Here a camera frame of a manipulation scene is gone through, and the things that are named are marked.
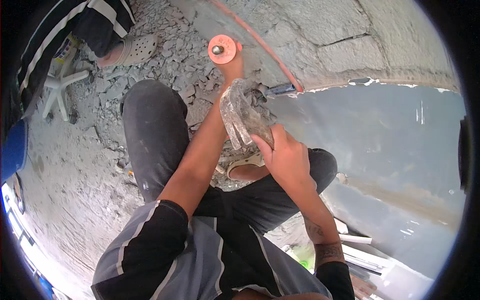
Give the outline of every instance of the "concrete wall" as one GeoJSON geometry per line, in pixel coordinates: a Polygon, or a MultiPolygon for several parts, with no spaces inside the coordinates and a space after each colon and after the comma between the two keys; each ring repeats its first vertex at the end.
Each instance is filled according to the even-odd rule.
{"type": "MultiPolygon", "coordinates": [[[[244,46],[246,76],[288,83],[277,64],[238,24],[207,0],[171,0],[207,40],[244,46]]],[[[352,78],[457,90],[434,27],[412,0],[222,0],[274,50],[306,90],[352,78]]]]}

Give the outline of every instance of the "hammer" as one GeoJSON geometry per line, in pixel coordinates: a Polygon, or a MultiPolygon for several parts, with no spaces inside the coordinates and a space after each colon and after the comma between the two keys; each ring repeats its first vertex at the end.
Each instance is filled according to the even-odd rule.
{"type": "Polygon", "coordinates": [[[248,104],[244,95],[245,85],[243,79],[235,79],[220,99],[220,114],[233,149],[241,147],[240,139],[245,145],[250,144],[252,142],[250,134],[260,136],[273,149],[272,131],[262,121],[261,115],[248,104]]]}

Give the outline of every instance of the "bare foot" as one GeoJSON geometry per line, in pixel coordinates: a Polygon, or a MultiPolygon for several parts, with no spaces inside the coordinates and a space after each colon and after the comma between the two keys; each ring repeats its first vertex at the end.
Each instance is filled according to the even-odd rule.
{"type": "Polygon", "coordinates": [[[96,61],[97,66],[100,68],[113,65],[119,58],[123,51],[123,43],[119,44],[112,51],[107,53],[104,57],[99,58],[96,61]]]}
{"type": "Polygon", "coordinates": [[[257,165],[242,165],[230,171],[230,178],[243,181],[257,181],[270,174],[267,167],[257,165]]]}

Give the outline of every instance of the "forearm tattoo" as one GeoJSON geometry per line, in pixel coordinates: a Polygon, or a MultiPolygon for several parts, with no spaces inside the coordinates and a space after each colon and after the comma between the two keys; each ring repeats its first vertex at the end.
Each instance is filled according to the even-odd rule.
{"type": "Polygon", "coordinates": [[[322,228],[305,216],[303,219],[305,220],[305,229],[307,230],[308,237],[314,244],[321,244],[324,240],[324,232],[322,228]]]}
{"type": "Polygon", "coordinates": [[[334,260],[341,261],[344,260],[341,242],[333,244],[316,244],[313,246],[315,248],[315,268],[326,263],[328,258],[334,258],[334,260]]]}

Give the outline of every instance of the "hammer head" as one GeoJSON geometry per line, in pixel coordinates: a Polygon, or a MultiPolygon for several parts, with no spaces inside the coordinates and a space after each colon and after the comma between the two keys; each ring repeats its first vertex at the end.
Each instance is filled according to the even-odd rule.
{"type": "Polygon", "coordinates": [[[235,150],[241,147],[240,139],[245,144],[252,142],[249,133],[252,117],[260,120],[260,115],[248,104],[244,91],[245,81],[237,78],[220,99],[220,113],[235,150]]]}

